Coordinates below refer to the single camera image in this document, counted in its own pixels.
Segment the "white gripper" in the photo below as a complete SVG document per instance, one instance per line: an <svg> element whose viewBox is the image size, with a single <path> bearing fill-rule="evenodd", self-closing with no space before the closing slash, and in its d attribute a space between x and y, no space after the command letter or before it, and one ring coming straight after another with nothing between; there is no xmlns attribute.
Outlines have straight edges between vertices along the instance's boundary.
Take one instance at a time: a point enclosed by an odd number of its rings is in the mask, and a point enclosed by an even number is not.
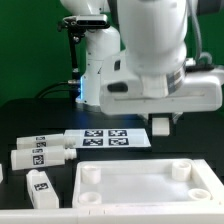
<svg viewBox="0 0 224 224"><path fill-rule="evenodd" d="M144 122L151 124L151 114L172 113L172 121L177 122L183 112L214 111L222 106L222 66L187 66L174 73L135 75L142 84L141 95L136 98L121 98L104 97L99 93L103 113L143 114Z"/></svg>

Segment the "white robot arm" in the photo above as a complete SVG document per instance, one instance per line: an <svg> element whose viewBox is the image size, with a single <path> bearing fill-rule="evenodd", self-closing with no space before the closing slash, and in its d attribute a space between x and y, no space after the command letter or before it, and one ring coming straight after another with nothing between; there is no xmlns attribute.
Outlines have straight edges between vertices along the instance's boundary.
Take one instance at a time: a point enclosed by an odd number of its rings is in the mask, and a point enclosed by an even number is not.
<svg viewBox="0 0 224 224"><path fill-rule="evenodd" d="M60 0L86 37L78 105L107 115L175 114L221 107L224 69L187 62L187 22L200 0Z"/></svg>

